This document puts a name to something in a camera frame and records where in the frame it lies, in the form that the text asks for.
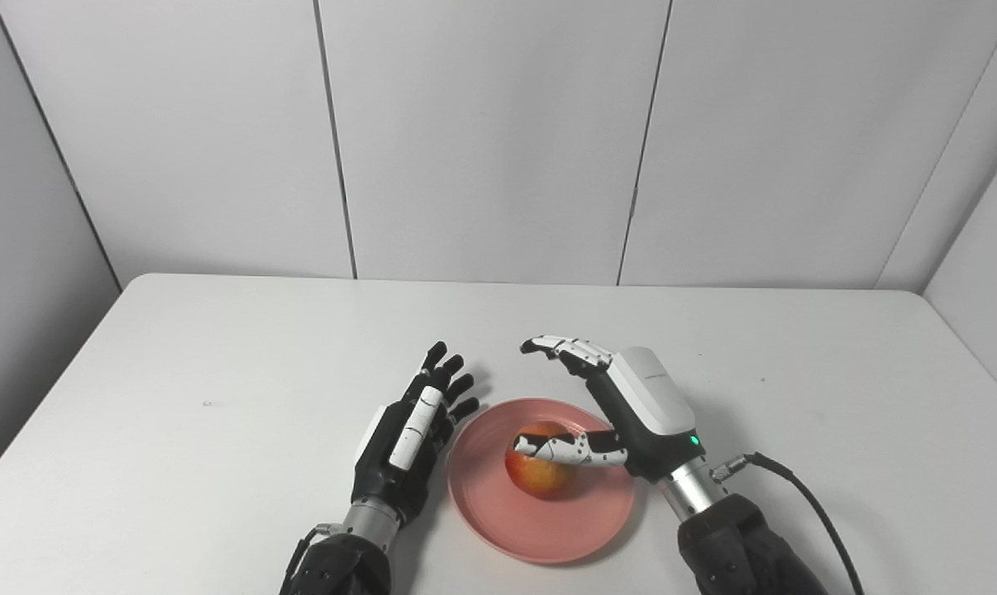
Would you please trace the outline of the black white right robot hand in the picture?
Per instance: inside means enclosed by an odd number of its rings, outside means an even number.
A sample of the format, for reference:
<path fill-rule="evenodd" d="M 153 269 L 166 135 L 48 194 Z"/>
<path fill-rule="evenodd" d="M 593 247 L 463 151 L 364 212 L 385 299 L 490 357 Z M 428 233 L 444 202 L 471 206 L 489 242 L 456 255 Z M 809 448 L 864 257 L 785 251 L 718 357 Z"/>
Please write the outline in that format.
<path fill-rule="evenodd" d="M 574 448 L 576 463 L 623 466 L 632 477 L 657 483 L 705 455 L 694 410 L 650 348 L 611 351 L 569 336 L 533 336 L 521 353 L 542 353 L 584 380 L 612 426 L 610 436 Z"/>

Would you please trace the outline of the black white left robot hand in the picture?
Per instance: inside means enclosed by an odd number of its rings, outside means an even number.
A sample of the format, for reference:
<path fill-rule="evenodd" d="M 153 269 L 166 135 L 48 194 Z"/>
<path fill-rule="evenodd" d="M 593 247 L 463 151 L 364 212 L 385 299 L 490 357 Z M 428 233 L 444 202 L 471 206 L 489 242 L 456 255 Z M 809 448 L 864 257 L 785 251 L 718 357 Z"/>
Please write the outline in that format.
<path fill-rule="evenodd" d="M 400 399 L 382 407 L 377 422 L 355 464 L 351 500 L 359 503 L 376 498 L 396 512 L 401 527 L 422 512 L 429 497 L 429 481 L 443 448 L 467 417 L 479 410 L 477 397 L 465 393 L 475 386 L 475 377 L 462 373 L 461 355 L 449 354 L 438 341 L 427 351 L 420 368 Z M 406 464 L 392 462 L 392 454 L 412 414 L 426 394 L 436 399 L 429 423 L 415 433 L 417 449 Z"/>

